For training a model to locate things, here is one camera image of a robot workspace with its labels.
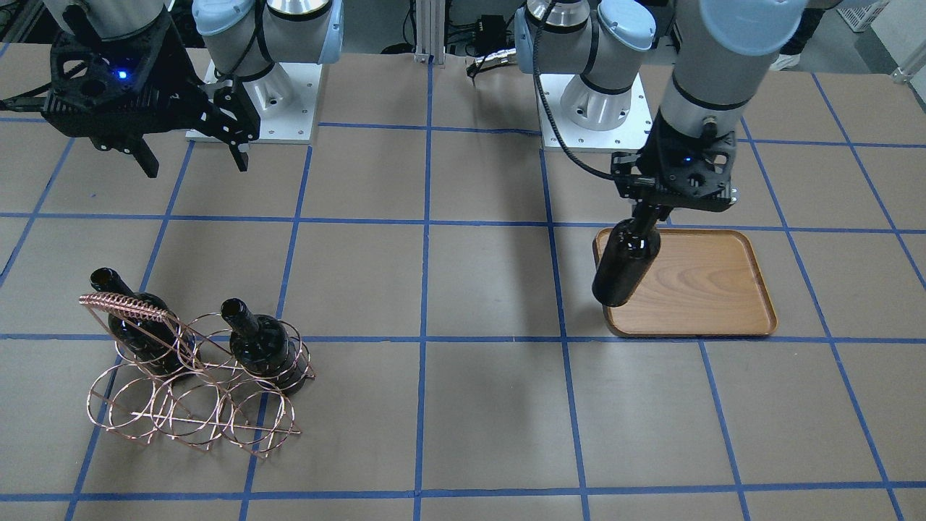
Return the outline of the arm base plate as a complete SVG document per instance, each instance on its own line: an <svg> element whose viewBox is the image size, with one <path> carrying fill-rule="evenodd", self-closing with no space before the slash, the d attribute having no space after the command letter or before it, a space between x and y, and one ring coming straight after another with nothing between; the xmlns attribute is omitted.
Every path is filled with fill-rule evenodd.
<svg viewBox="0 0 926 521"><path fill-rule="evenodd" d="M652 126L644 85L636 76L629 91L606 95L577 74L542 74L543 95L565 146L573 152L635 152Z"/></svg>
<svg viewBox="0 0 926 521"><path fill-rule="evenodd" d="M311 144L324 72L321 64L278 63L244 84L260 119L257 144Z"/></svg>

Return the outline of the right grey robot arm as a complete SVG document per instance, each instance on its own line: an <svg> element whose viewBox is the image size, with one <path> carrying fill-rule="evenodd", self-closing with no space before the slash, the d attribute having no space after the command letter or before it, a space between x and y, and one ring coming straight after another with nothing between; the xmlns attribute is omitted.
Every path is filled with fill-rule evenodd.
<svg viewBox="0 0 926 521"><path fill-rule="evenodd" d="M297 101L284 64L333 64L343 48L341 1L195 1L195 29L216 79L195 71L163 1L47 1L60 34L40 115L69 137L159 162L148 133L192 130L228 145L239 171L265 119Z"/></svg>

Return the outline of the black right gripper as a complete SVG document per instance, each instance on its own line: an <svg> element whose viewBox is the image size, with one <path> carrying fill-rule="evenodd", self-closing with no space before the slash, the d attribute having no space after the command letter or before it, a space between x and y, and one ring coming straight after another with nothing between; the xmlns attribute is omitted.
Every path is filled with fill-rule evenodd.
<svg viewBox="0 0 926 521"><path fill-rule="evenodd" d="M132 156L148 178L159 161L145 136L195 127L228 145L238 171L260 118L244 83L203 85L166 7L53 7L61 33L51 50L42 110L65 135Z"/></svg>

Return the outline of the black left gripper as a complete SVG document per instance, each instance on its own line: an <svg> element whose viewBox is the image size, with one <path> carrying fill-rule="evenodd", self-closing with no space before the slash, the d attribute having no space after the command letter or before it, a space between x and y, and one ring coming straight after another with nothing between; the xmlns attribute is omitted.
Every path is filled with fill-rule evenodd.
<svg viewBox="0 0 926 521"><path fill-rule="evenodd" d="M611 176L622 198L635 199L634 225L665 222L671 208L710 212L727 211L738 199L731 181L736 157L736 133L720 135L708 122L692 137L675 130L661 114L644 148L636 153L611 155Z"/></svg>

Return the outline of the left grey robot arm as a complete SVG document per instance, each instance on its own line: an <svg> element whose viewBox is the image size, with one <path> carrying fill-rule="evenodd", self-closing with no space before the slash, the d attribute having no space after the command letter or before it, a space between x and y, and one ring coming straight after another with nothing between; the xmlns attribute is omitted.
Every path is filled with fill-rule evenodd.
<svg viewBox="0 0 926 521"><path fill-rule="evenodd" d="M658 220L675 208L727 211L736 126L778 50L793 36L804 1L677 1L682 41L644 145L621 145L605 172L582 162L562 135L566 123L593 132L635 115L632 86L658 39L657 21L637 1L527 1L514 14L519 68L537 89L553 74L569 83L562 115L538 93L541 119L577 167L611 181Z"/></svg>

